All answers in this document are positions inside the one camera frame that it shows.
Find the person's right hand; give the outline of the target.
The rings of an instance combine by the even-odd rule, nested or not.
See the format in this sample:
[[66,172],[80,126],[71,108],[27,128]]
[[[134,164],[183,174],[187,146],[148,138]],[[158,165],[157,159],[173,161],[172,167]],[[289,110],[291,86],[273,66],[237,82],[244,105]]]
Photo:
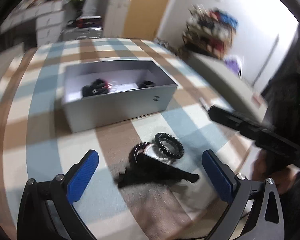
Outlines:
[[278,193],[283,194],[292,187],[296,179],[297,170],[287,166],[281,171],[270,174],[267,170],[266,155],[267,153],[265,150],[259,151],[258,157],[253,164],[251,178],[254,181],[264,181],[266,178],[270,177],[275,181]]

